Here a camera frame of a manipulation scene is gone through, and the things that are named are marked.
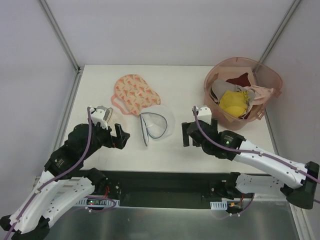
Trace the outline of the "mustard yellow bra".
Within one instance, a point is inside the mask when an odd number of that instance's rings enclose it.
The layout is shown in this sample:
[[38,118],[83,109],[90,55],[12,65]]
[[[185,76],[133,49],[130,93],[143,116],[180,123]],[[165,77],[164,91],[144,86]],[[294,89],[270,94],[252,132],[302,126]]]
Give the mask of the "mustard yellow bra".
[[227,90],[220,98],[218,106],[228,114],[238,118],[246,113],[250,99],[248,90],[236,92]]

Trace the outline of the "white mesh laundry bag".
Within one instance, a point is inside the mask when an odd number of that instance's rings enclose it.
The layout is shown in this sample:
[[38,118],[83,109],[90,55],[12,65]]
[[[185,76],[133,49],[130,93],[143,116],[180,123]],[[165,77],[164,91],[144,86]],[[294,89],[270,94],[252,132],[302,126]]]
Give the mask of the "white mesh laundry bag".
[[139,114],[143,142],[149,146],[149,139],[160,141],[175,131],[176,118],[170,108],[164,105],[152,105],[143,108]]

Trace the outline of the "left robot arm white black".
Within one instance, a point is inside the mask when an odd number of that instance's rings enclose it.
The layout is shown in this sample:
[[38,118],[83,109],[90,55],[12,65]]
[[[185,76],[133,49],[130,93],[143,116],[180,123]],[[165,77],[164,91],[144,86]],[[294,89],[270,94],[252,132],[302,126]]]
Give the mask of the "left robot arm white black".
[[93,123],[77,125],[68,134],[64,144],[55,150],[41,173],[40,179],[18,210],[3,216],[0,226],[7,232],[5,239],[43,240],[65,212],[76,202],[92,193],[105,191],[106,176],[95,167],[87,170],[71,190],[58,199],[56,193],[84,166],[84,161],[102,147],[122,150],[130,134],[119,123],[114,125],[115,136],[110,127]]

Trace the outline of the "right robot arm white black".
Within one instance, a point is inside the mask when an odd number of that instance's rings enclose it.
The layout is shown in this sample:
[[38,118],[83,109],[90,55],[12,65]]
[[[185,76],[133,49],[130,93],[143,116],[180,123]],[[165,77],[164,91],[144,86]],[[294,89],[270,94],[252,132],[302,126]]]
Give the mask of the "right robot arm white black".
[[184,147],[200,147],[207,155],[264,172],[264,175],[230,172],[226,182],[214,187],[214,193],[220,197],[233,200],[254,194],[283,196],[296,207],[313,208],[320,183],[317,163],[295,162],[263,150],[234,131],[218,131],[215,119],[211,123],[183,122],[181,128]]

